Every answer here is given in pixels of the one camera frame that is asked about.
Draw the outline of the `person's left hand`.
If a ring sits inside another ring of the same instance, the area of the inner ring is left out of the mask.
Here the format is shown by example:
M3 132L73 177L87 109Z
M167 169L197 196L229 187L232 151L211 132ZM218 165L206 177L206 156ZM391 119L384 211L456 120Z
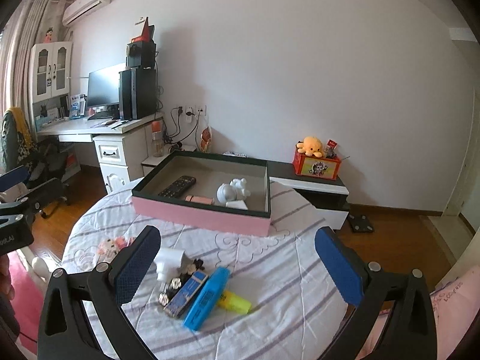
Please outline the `person's left hand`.
M11 283L11 275L9 271L10 261L5 254L0 258L0 292L10 301L15 297L15 289Z

